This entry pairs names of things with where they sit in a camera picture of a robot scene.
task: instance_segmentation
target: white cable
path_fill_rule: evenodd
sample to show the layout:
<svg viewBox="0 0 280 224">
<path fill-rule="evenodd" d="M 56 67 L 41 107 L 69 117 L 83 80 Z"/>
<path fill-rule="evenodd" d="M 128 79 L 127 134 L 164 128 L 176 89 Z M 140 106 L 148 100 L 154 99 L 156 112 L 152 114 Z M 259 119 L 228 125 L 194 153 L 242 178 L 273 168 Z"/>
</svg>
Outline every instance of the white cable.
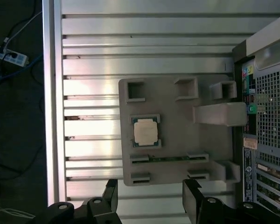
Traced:
<svg viewBox="0 0 280 224">
<path fill-rule="evenodd" d="M 32 20 L 34 20 L 38 15 L 40 15 L 42 13 L 42 11 L 40 11 L 38 14 L 36 14 L 35 16 L 33 16 L 18 32 L 16 32 L 12 37 L 10 37 L 7 41 L 7 43 L 5 44 L 4 49 L 7 49 L 7 46 L 9 45 L 9 43 L 11 42 L 12 39 L 14 39 L 29 23 L 32 22 Z"/>
<path fill-rule="evenodd" d="M 0 207 L 0 212 L 5 212 L 9 215 L 12 215 L 12 216 L 18 216 L 18 217 L 22 217 L 22 218 L 34 218 L 35 216 L 34 215 L 31 215 L 27 212 L 24 212 L 24 211 L 19 211 L 19 210 L 16 210 L 16 209 L 3 209 Z"/>
</svg>

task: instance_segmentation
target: green circuit board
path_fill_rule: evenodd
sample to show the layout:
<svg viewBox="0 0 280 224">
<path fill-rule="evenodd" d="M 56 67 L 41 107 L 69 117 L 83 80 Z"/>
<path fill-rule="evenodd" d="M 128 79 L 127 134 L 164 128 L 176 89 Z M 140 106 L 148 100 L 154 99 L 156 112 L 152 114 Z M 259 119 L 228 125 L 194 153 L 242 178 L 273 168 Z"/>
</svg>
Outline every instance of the green circuit board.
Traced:
<svg viewBox="0 0 280 224">
<path fill-rule="evenodd" d="M 174 161 L 198 161 L 198 160 L 205 160 L 205 157 L 194 157 L 189 158 L 188 156 L 175 156 L 175 157 L 161 157 L 156 158 L 149 156 L 148 161 L 133 161 L 132 164 L 139 164 L 139 163 L 151 163 L 151 162 L 174 162 Z"/>
<path fill-rule="evenodd" d="M 266 185 L 268 185 L 268 186 L 270 186 L 270 187 L 280 191 L 280 184 L 278 184 L 278 183 L 276 183 L 276 182 L 274 182 L 274 181 L 264 177 L 263 175 L 257 174 L 256 175 L 256 179 L 261 181 L 261 182 L 263 182 L 263 183 L 265 183 Z"/>
</svg>

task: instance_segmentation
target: electrical cord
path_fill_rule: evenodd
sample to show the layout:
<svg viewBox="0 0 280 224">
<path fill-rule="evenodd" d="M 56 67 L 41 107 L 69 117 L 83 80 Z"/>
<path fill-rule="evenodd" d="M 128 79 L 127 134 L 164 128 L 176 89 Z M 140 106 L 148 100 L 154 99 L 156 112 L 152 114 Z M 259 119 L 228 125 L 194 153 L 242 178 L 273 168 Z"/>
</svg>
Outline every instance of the electrical cord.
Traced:
<svg viewBox="0 0 280 224">
<path fill-rule="evenodd" d="M 16 210 L 16 209 L 3 209 L 0 207 L 0 212 L 5 212 L 9 215 L 12 215 L 12 216 L 18 216 L 18 217 L 22 217 L 22 218 L 29 218 L 29 219 L 32 219 L 34 218 L 35 216 L 34 215 L 31 215 L 27 212 L 24 212 L 24 211 L 20 211 L 20 210 Z"/>
<path fill-rule="evenodd" d="M 33 74 L 33 70 L 34 70 L 35 66 L 36 66 L 39 62 L 43 62 L 43 59 L 42 59 L 42 60 L 39 60 L 39 61 L 37 61 L 37 62 L 35 62 L 35 63 L 31 66 L 31 69 L 30 69 L 30 76 L 31 76 L 31 78 L 32 78 L 39 86 L 43 86 L 43 83 L 41 83 L 40 81 L 38 81 L 38 80 L 35 78 L 34 74 Z"/>
<path fill-rule="evenodd" d="M 10 37 L 8 39 L 8 41 L 6 42 L 4 49 L 6 50 L 9 43 L 20 33 L 22 32 L 22 30 L 29 24 L 31 23 L 38 15 L 40 15 L 42 13 L 42 11 L 40 11 L 39 13 L 37 13 L 35 16 L 33 16 L 18 32 L 16 32 L 12 37 Z"/>
<path fill-rule="evenodd" d="M 36 12 L 36 0 L 33 1 L 33 10 L 32 10 L 31 15 L 30 15 L 28 18 L 23 19 L 23 20 L 17 22 L 16 24 L 14 24 L 14 25 L 10 28 L 10 30 L 9 30 L 9 32 L 8 32 L 8 34 L 7 34 L 6 37 L 9 38 L 9 37 L 11 36 L 11 34 L 14 32 L 14 29 L 15 29 L 18 25 L 20 25 L 20 24 L 23 23 L 23 22 L 27 22 L 27 21 L 31 20 L 32 17 L 35 15 L 35 12 Z"/>
<path fill-rule="evenodd" d="M 8 167 L 8 166 L 6 166 L 6 165 L 4 165 L 4 164 L 1 164 L 1 163 L 0 163 L 0 167 L 1 167 L 1 168 L 4 168 L 4 169 L 6 169 L 6 170 L 9 170 L 9 171 L 11 171 L 11 172 L 17 173 L 17 174 L 20 174 L 20 173 L 21 173 L 20 170 L 17 170 L 17 169 L 15 169 L 15 168 Z"/>
<path fill-rule="evenodd" d="M 14 53 L 14 52 L 7 52 L 7 53 L 3 56 L 3 58 L 2 58 L 1 61 L 0 61 L 0 69 L 1 69 L 1 71 L 2 71 L 2 74 L 5 73 L 4 67 L 3 67 L 4 59 L 5 59 L 7 56 L 9 56 L 9 55 L 11 55 L 12 58 L 16 58 L 16 57 L 18 56 L 18 54 Z"/>
<path fill-rule="evenodd" d="M 42 54 L 40 56 L 38 56 L 36 59 L 34 59 L 28 66 L 20 69 L 19 71 L 16 71 L 14 73 L 11 73 L 7 76 L 4 76 L 4 77 L 0 77 L 0 81 L 3 80 L 3 79 L 6 79 L 6 78 L 9 78 L 9 77 L 12 77 L 12 76 L 15 76 L 23 71 L 25 71 L 26 69 L 30 68 L 32 65 L 34 65 L 40 58 L 42 57 Z"/>
<path fill-rule="evenodd" d="M 42 56 L 42 55 L 40 55 L 39 57 L 37 57 L 32 63 L 29 64 L 30 67 L 31 67 L 31 70 L 30 70 L 31 73 L 33 72 L 33 70 L 32 70 L 33 64 L 36 64 L 37 62 L 41 62 L 41 61 L 42 61 L 42 60 L 39 60 L 39 59 L 41 58 L 41 56 Z M 42 109 L 42 102 L 43 102 L 43 100 L 44 100 L 44 96 L 42 96 L 42 97 L 40 98 L 40 100 L 39 100 L 39 102 L 38 102 L 38 106 L 39 106 L 39 110 L 40 110 L 41 113 L 42 113 L 42 118 L 43 118 L 43 122 L 44 122 L 44 112 L 43 112 L 43 109 Z M 34 164 L 34 162 L 36 161 L 37 156 L 38 156 L 39 152 L 42 150 L 42 148 L 43 148 L 43 144 L 41 144 L 41 146 L 37 149 L 37 151 L 35 152 L 34 157 L 33 157 L 32 160 L 31 160 L 31 162 L 26 166 L 26 168 L 25 168 L 23 171 L 21 171 L 20 173 L 18 173 L 18 175 L 15 175 L 15 176 L 12 176 L 12 177 L 8 177 L 8 178 L 0 178 L 0 181 L 12 180 L 12 179 L 18 178 L 18 177 L 22 176 L 24 173 L 26 173 L 26 172 L 32 167 L 32 165 Z"/>
</svg>

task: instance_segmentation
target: sticker label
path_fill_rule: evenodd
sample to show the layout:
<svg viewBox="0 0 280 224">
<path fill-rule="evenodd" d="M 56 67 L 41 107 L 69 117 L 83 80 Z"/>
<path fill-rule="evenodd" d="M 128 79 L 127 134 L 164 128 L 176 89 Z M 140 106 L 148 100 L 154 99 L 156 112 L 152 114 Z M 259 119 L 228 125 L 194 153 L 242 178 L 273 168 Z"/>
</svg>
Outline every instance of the sticker label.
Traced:
<svg viewBox="0 0 280 224">
<path fill-rule="evenodd" d="M 242 69 L 242 77 L 246 77 L 247 73 L 248 73 L 248 69 L 247 68 Z"/>
<path fill-rule="evenodd" d="M 254 150 L 243 148 L 243 201 L 253 202 L 253 154 Z"/>
<path fill-rule="evenodd" d="M 249 89 L 249 94 L 255 93 L 255 89 Z"/>
<path fill-rule="evenodd" d="M 257 149 L 257 139 L 244 138 L 244 147 Z"/>
</svg>

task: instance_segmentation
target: black cable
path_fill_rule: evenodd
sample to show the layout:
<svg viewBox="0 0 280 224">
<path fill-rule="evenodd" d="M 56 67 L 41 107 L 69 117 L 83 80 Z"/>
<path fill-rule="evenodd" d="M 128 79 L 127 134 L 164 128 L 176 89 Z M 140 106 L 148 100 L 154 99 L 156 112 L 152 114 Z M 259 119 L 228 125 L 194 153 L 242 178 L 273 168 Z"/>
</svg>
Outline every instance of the black cable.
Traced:
<svg viewBox="0 0 280 224">
<path fill-rule="evenodd" d="M 35 67 L 39 62 L 42 62 L 42 61 L 43 61 L 43 59 L 37 61 L 37 62 L 34 63 L 34 64 L 31 66 L 31 68 L 30 68 L 30 76 L 31 76 L 31 78 L 32 78 L 39 86 L 43 86 L 43 83 L 41 83 L 40 81 L 38 81 L 38 80 L 36 79 L 36 77 L 35 77 L 34 74 L 33 74 L 33 69 L 34 69 L 34 67 Z"/>
<path fill-rule="evenodd" d="M 32 70 L 32 69 L 33 69 L 33 67 L 31 67 L 31 70 L 30 70 L 31 75 L 32 75 L 32 77 L 35 77 L 35 76 L 33 75 L 33 70 Z M 35 80 L 39 85 L 43 86 L 42 83 L 38 82 L 36 79 L 34 79 L 34 80 Z M 39 107 L 40 112 L 42 113 L 42 120 L 43 120 L 43 123 L 45 124 L 45 116 L 44 116 L 44 111 L 43 111 L 43 109 L 42 109 L 42 102 L 43 102 L 43 100 L 44 100 L 44 96 L 41 96 L 41 98 L 40 98 L 40 100 L 39 100 L 39 102 L 38 102 L 38 107 Z M 33 164 L 34 164 L 34 162 L 36 161 L 37 156 L 38 156 L 39 152 L 42 150 L 42 148 L 43 148 L 43 144 L 41 144 L 41 146 L 37 149 L 37 151 L 35 152 L 34 157 L 32 158 L 31 162 L 28 164 L 28 166 L 26 166 L 26 168 L 25 168 L 24 170 L 20 171 L 20 173 L 19 173 L 18 175 L 15 175 L 15 176 L 12 176 L 12 177 L 7 177 L 7 178 L 0 178 L 0 181 L 13 180 L 13 179 L 15 179 L 15 178 L 18 178 L 18 177 L 22 176 L 24 173 L 26 173 L 26 172 L 33 166 Z"/>
<path fill-rule="evenodd" d="M 4 59 L 8 56 L 8 55 L 12 55 L 13 53 L 12 52 L 8 52 L 6 53 L 3 58 L 1 59 L 0 61 L 0 69 L 1 69 L 1 72 L 2 72 L 2 75 L 5 75 L 5 71 L 4 71 L 4 67 L 3 67 L 3 63 L 4 63 Z"/>
<path fill-rule="evenodd" d="M 43 147 L 43 144 L 37 149 L 34 157 L 32 158 L 32 161 L 28 164 L 28 166 L 26 166 L 26 168 L 24 170 L 22 170 L 18 175 L 12 176 L 12 177 L 7 177 L 7 178 L 0 178 L 0 181 L 13 180 L 15 178 L 18 178 L 18 177 L 22 176 L 24 173 L 26 173 L 32 167 L 34 162 L 36 161 L 37 156 L 38 156 L 39 152 L 41 151 L 42 147 Z"/>
<path fill-rule="evenodd" d="M 23 19 L 23 20 L 17 22 L 16 24 L 14 24 L 14 25 L 10 28 L 10 30 L 9 30 L 9 32 L 8 32 L 8 34 L 7 34 L 6 37 L 10 37 L 11 34 L 14 32 L 14 29 L 15 29 L 18 25 L 20 25 L 20 24 L 23 23 L 23 22 L 27 22 L 27 21 L 31 20 L 32 17 L 35 15 L 35 12 L 36 12 L 36 0 L 33 1 L 33 10 L 32 10 L 31 15 L 30 15 L 28 18 Z"/>
<path fill-rule="evenodd" d="M 8 166 L 6 166 L 6 165 L 4 165 L 4 164 L 1 164 L 1 163 L 0 163 L 0 167 L 1 167 L 1 168 L 4 168 L 4 169 L 6 169 L 6 170 L 9 170 L 9 171 L 11 171 L 11 172 L 17 173 L 17 174 L 20 174 L 20 173 L 22 172 L 22 171 L 20 171 L 20 170 L 17 170 L 17 169 L 12 168 L 12 167 L 8 167 Z"/>
</svg>

